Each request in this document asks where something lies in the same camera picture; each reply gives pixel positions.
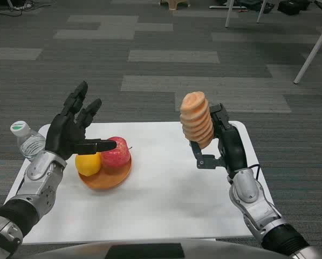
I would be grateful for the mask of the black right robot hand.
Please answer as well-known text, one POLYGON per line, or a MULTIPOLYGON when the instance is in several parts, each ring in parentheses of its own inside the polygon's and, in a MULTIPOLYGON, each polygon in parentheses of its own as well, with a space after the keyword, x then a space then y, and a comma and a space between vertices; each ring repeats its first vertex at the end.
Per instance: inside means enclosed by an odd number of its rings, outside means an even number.
POLYGON ((210 117, 213 122, 214 138, 218 139, 220 157, 202 154, 199 144, 190 142, 198 169, 215 169, 224 167, 232 181, 237 172, 248 167, 246 152, 237 127, 229 122, 228 113, 223 104, 209 107, 210 117))

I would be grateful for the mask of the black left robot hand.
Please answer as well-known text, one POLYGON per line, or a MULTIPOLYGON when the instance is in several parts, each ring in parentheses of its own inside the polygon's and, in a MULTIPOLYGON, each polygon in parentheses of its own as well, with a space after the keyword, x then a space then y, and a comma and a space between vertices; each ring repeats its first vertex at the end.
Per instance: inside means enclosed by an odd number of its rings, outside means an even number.
POLYGON ((69 94, 62 111, 55 116, 47 132, 45 150, 64 160, 73 154, 91 155, 117 147, 114 140, 86 139, 86 129, 102 106, 102 101, 98 98, 83 108, 87 91, 88 84, 82 81, 69 94))

